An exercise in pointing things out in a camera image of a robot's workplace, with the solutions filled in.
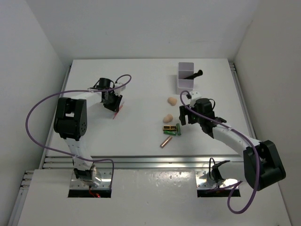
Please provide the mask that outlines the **pink makeup pencil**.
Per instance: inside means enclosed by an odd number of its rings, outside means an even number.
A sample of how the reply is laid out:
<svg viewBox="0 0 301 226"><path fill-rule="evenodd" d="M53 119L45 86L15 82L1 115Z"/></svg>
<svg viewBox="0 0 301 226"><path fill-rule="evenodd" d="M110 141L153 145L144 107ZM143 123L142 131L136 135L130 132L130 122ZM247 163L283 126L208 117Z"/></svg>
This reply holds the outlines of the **pink makeup pencil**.
<svg viewBox="0 0 301 226"><path fill-rule="evenodd" d="M123 108L123 105L121 105L118 109L117 112L115 112L114 116L113 116L113 120L116 118L116 116L118 115L118 113L121 111L121 109Z"/></svg>

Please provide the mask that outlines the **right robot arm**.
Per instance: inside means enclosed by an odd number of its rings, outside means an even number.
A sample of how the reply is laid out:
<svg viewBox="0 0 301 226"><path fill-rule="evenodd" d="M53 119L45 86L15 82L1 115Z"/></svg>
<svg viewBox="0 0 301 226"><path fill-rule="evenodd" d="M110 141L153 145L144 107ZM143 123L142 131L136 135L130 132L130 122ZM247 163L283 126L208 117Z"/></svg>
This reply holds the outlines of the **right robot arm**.
<svg viewBox="0 0 301 226"><path fill-rule="evenodd" d="M196 100L193 107L179 107L182 125L199 124L202 131L230 147L243 158L243 163L225 160L211 167L210 178L216 183L228 178L244 181L251 188L260 191L286 177L286 171L277 151L270 141L260 141L248 137L230 127L226 120L215 116L208 98Z"/></svg>

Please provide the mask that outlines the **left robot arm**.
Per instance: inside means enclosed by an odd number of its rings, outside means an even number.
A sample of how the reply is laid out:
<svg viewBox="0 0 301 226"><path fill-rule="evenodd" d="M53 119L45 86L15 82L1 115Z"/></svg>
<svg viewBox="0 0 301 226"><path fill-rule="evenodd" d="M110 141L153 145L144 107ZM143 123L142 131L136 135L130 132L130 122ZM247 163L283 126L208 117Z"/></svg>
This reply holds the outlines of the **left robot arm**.
<svg viewBox="0 0 301 226"><path fill-rule="evenodd" d="M96 187L101 182L83 139L88 126L87 110L95 104L102 104L104 108L118 113L123 97L121 92L125 88L123 83L100 78L87 92L58 99L54 131L66 142L72 154L76 179L83 184Z"/></svg>

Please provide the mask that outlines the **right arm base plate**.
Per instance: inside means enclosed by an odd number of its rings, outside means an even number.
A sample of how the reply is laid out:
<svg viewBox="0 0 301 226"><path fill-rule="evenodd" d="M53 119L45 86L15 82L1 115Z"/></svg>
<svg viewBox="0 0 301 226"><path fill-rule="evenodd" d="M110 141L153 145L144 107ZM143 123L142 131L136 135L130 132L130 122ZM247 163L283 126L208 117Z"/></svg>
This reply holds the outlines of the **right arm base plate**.
<svg viewBox="0 0 301 226"><path fill-rule="evenodd" d="M209 177L209 171L207 169L196 170L195 177L198 190L230 189L231 185L238 182L236 179L226 179L216 183Z"/></svg>

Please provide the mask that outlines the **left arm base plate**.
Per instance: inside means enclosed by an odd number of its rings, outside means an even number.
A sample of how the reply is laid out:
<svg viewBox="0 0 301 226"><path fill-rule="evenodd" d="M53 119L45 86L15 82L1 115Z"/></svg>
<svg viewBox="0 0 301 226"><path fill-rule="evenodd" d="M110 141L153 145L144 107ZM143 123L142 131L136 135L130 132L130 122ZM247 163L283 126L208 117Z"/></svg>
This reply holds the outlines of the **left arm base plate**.
<svg viewBox="0 0 301 226"><path fill-rule="evenodd" d="M76 179L72 173L70 181L71 190L88 190L91 187L93 190L107 190L110 188L112 172L109 170L101 170L96 173L95 182L83 182Z"/></svg>

